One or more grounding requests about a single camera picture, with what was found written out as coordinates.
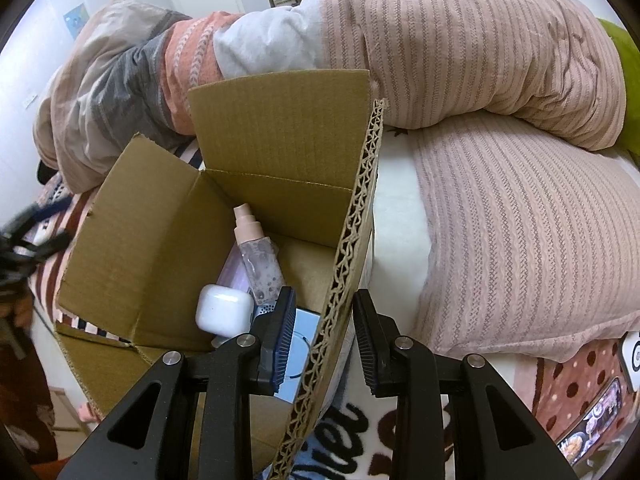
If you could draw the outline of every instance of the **brown striped fabric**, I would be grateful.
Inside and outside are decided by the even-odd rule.
[[[576,0],[322,0],[331,68],[367,68],[385,123],[486,108],[599,150],[622,129],[616,49]]]
[[[60,181],[58,193],[68,194],[68,190],[62,184],[61,179]],[[52,235],[62,231],[62,229],[66,229],[75,238],[82,222],[84,222],[84,219],[89,213],[89,209],[91,209],[97,192],[98,189],[96,188],[75,195],[69,209],[50,219],[51,224],[46,229],[43,229],[43,231],[46,232],[47,235]],[[63,322],[63,316],[71,316],[68,312],[60,309],[56,297],[58,289],[60,288],[62,275],[65,272],[66,264],[68,263],[73,248],[74,243],[72,242],[66,251],[52,256],[49,260],[41,264],[37,272],[31,276],[29,280],[31,291],[52,322]]]
[[[433,240],[414,336],[564,362],[640,329],[640,188],[615,161],[485,111],[413,140]]]

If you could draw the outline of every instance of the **pillow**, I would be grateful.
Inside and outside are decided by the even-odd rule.
[[[625,78],[625,122],[618,144],[640,155],[640,51],[624,28],[607,20],[600,20],[600,23],[616,46]]]
[[[433,243],[415,338],[564,362],[640,329],[640,187],[614,160],[486,111],[412,142]]]

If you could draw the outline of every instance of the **pink spray bottle cap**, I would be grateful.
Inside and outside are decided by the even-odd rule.
[[[236,228],[234,229],[234,233],[236,234],[238,244],[264,238],[262,225],[256,221],[248,204],[235,207],[234,214],[236,215]]]

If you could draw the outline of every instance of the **cardboard box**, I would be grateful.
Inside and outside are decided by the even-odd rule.
[[[252,398],[254,467],[273,462],[272,478],[283,478],[316,423],[350,318],[383,105],[371,107],[369,73],[359,70],[239,78],[194,88],[189,101],[207,169],[135,137],[100,188],[60,287],[62,308],[131,343],[68,328],[60,343],[102,415],[164,352],[210,351],[194,322],[198,295],[235,243],[232,208],[248,202],[298,304],[321,315],[295,402]]]

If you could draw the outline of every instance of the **polka dot fabric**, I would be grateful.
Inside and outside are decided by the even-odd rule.
[[[582,418],[612,378],[620,380],[622,409],[583,459],[624,427],[636,399],[636,393],[627,387],[618,345],[617,339],[596,340],[584,345],[565,363],[538,359],[532,412],[556,442]]]

